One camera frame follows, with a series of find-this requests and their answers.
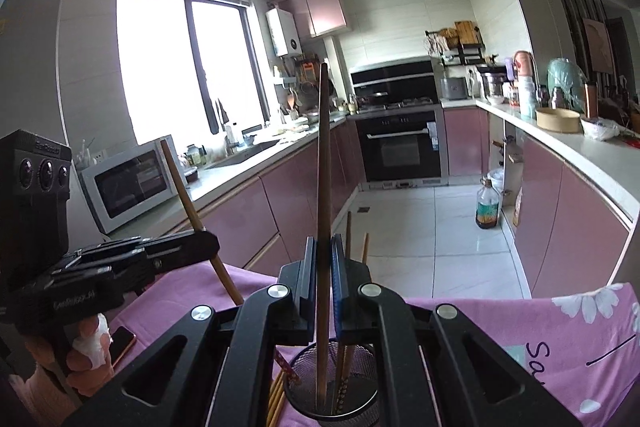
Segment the white tissue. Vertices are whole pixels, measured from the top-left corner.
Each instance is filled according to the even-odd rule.
[[[91,360],[91,369],[100,367],[106,361],[106,354],[100,343],[100,337],[105,333],[109,333],[107,319],[98,313],[98,329],[95,330],[95,333],[85,339],[78,337],[73,341],[74,349]]]

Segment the power outlet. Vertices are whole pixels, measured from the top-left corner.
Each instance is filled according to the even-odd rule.
[[[96,163],[103,162],[107,159],[107,151],[106,149],[102,149],[100,152],[93,153],[91,158],[95,160]]]

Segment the black wire basket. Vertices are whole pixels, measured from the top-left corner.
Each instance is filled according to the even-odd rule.
[[[316,344],[300,351],[291,366],[302,383],[287,380],[285,395],[300,414],[316,420],[322,427],[372,427],[378,422],[378,377],[376,360],[368,346],[354,346],[351,370],[346,381],[338,388],[338,407],[332,413],[335,365],[338,342],[329,340],[327,363],[327,399],[322,410],[316,408]]]

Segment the window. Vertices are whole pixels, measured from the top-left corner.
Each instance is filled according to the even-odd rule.
[[[138,143],[208,143],[226,121],[264,123],[267,104],[246,8],[203,0],[118,0],[118,48]]]

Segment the camera lens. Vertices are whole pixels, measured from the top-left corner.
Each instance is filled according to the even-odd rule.
[[[51,185],[53,185],[53,163],[45,160],[40,166],[40,187],[42,190],[49,190]]]
[[[69,179],[69,169],[67,169],[65,166],[62,166],[58,171],[58,183],[60,184],[61,187],[64,187],[68,179]]]
[[[18,176],[20,178],[20,185],[24,188],[31,185],[31,179],[33,178],[33,165],[31,164],[31,160],[22,160]]]

